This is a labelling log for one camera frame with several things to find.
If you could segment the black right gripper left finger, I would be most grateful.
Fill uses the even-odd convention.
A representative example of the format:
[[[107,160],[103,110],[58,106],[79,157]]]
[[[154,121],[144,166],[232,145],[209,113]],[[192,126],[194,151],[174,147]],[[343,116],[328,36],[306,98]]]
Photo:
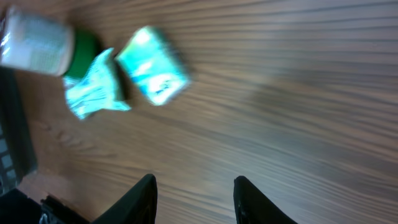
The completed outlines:
[[[154,224],[156,213],[157,182],[147,174],[93,223]]]

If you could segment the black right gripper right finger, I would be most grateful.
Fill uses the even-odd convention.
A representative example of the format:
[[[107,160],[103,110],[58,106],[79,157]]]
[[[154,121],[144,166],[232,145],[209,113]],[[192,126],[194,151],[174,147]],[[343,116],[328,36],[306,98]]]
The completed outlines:
[[[297,224],[245,176],[234,179],[233,200],[237,224]]]

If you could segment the light teal snack packet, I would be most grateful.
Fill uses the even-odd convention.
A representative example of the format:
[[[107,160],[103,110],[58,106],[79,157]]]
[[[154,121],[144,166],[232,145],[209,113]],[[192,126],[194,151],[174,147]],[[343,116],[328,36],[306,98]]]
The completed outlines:
[[[99,110],[131,110],[124,99],[112,52],[109,48],[96,56],[81,78],[63,77],[66,105],[80,120]]]

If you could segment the teal tissue pack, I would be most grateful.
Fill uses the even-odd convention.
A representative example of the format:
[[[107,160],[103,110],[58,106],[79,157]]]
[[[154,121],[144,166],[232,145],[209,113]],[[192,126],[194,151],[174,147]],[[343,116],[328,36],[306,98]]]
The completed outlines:
[[[182,60],[156,27],[136,30],[116,61],[155,106],[165,105],[191,83]]]

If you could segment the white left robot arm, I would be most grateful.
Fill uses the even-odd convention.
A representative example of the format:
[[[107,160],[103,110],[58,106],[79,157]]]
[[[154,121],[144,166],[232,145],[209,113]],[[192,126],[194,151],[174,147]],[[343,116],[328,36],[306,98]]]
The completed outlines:
[[[13,189],[1,196],[1,224],[13,223],[87,224],[89,221],[49,195],[37,203]]]

